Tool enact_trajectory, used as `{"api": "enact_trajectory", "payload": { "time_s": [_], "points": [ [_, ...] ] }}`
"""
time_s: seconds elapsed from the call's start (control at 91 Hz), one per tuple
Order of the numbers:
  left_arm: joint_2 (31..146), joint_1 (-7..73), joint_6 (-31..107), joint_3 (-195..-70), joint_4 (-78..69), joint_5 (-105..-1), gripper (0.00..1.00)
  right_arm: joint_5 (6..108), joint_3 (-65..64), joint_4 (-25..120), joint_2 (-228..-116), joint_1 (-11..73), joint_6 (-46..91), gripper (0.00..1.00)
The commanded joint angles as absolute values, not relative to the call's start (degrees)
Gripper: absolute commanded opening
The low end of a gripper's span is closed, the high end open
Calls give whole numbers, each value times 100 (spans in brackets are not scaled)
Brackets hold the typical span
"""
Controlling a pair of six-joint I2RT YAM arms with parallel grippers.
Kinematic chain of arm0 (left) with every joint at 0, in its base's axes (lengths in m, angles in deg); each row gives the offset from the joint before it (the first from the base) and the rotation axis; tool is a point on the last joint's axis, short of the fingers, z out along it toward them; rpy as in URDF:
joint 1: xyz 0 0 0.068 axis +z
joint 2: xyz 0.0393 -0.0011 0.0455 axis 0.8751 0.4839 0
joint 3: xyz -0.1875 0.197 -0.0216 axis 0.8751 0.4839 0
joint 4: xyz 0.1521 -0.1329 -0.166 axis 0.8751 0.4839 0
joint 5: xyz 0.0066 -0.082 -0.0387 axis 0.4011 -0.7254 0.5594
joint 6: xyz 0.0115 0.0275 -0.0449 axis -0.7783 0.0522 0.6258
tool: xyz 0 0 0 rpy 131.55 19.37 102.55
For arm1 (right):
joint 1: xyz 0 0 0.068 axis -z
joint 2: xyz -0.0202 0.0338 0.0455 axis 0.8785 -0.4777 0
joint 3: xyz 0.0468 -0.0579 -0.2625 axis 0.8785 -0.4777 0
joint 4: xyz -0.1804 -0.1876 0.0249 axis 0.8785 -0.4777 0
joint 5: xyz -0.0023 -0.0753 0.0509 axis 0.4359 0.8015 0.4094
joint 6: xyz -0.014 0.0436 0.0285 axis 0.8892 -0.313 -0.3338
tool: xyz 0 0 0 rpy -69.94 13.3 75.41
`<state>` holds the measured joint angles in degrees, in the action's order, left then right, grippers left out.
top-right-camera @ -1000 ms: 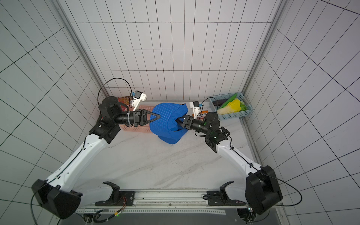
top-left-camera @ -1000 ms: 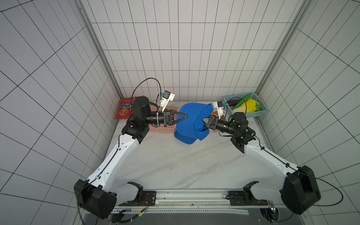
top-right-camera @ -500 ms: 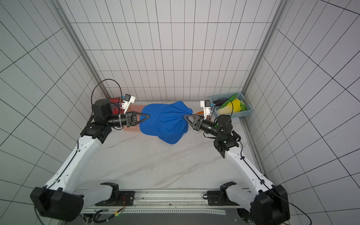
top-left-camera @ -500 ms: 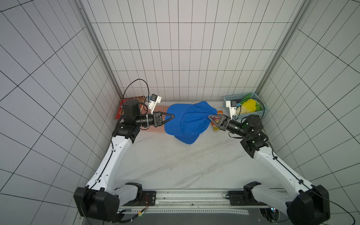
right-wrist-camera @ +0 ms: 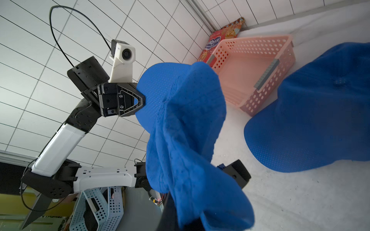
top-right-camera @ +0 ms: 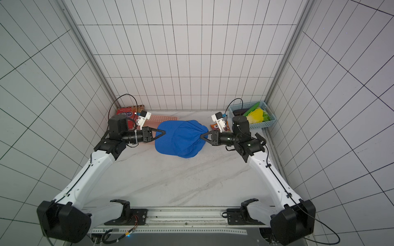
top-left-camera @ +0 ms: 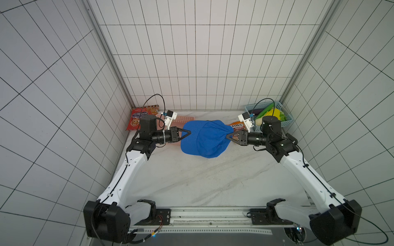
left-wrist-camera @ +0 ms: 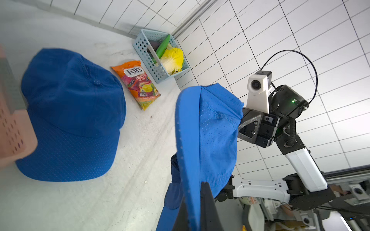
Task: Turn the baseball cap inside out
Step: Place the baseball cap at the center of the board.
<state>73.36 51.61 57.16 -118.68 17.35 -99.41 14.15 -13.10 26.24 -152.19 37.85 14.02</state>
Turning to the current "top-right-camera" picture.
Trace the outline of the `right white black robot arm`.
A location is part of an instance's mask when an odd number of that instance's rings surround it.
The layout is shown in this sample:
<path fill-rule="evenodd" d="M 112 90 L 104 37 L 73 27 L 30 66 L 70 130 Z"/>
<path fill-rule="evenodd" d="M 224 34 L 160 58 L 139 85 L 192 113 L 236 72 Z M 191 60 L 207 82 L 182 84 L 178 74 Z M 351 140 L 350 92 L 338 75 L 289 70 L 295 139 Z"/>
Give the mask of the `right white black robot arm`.
<path fill-rule="evenodd" d="M 311 235 L 315 228 L 316 207 L 310 200 L 303 200 L 281 176 L 269 159 L 266 139 L 250 132 L 244 116 L 233 117 L 232 131 L 222 113 L 212 115 L 218 130 L 201 134 L 200 138 L 212 146 L 233 146 L 243 161 L 253 168 L 268 188 L 274 202 L 265 205 L 256 198 L 241 203 L 238 209 L 227 209 L 222 215 L 231 225 L 265 225 L 271 243 L 289 245 Z"/>

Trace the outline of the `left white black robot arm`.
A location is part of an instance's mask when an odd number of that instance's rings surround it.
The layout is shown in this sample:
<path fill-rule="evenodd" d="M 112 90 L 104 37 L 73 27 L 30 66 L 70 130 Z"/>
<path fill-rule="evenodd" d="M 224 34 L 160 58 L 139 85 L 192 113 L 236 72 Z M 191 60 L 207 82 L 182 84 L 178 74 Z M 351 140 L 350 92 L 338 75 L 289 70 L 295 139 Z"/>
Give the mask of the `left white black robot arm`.
<path fill-rule="evenodd" d="M 165 131 L 145 127 L 145 118 L 140 116 L 130 130 L 126 115 L 115 115 L 108 120 L 108 130 L 95 146 L 90 158 L 76 177 L 52 201 L 43 201 L 37 208 L 37 215 L 43 235 L 51 238 L 78 243 L 87 233 L 106 222 L 116 225 L 138 223 L 130 203 L 113 199 L 106 206 L 84 212 L 88 195 L 105 173 L 118 159 L 127 145 L 153 142 L 166 134 Z"/>

